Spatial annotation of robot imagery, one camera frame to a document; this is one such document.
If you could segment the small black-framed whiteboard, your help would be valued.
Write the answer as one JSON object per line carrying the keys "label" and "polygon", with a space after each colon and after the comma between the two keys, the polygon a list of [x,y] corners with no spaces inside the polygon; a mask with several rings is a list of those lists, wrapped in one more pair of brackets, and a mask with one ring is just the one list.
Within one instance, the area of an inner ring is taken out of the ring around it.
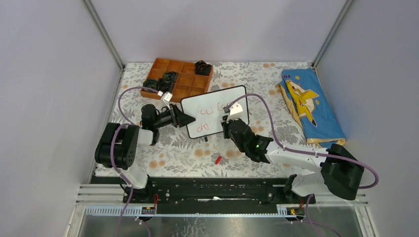
{"label": "small black-framed whiteboard", "polygon": [[181,99],[183,113],[196,119],[186,125],[188,136],[196,139],[222,132],[224,108],[246,93],[246,87],[238,85]]}

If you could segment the red marker cap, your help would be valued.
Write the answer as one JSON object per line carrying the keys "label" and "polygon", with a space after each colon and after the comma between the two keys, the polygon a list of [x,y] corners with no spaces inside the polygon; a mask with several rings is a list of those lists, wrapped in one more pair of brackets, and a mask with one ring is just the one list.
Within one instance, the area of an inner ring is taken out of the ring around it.
{"label": "red marker cap", "polygon": [[219,163],[220,163],[220,161],[221,161],[221,159],[222,159],[222,156],[219,156],[219,157],[216,159],[215,164],[219,164]]}

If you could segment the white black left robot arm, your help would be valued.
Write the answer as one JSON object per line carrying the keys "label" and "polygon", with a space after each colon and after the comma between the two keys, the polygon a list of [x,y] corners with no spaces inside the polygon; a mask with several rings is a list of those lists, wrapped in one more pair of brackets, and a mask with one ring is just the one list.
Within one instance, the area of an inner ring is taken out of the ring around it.
{"label": "white black left robot arm", "polygon": [[137,146],[153,146],[160,136],[159,129],[172,125],[184,127],[196,119],[183,113],[175,104],[160,111],[152,104],[141,108],[141,125],[109,122],[96,147],[94,158],[97,164],[112,168],[130,187],[142,203],[153,198],[153,190],[147,186],[148,174],[134,163]]}

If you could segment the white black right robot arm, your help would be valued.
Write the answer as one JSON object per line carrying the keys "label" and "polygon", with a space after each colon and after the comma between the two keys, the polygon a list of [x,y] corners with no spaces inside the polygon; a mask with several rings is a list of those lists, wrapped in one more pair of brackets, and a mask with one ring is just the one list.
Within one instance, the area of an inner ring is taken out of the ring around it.
{"label": "white black right robot arm", "polygon": [[256,135],[240,118],[221,121],[223,135],[231,139],[239,151],[254,162],[286,163],[310,171],[307,175],[291,175],[284,187],[287,202],[296,203],[302,197],[333,194],[345,200],[357,196],[364,168],[343,146],[310,149],[299,146],[280,147],[273,138]]}

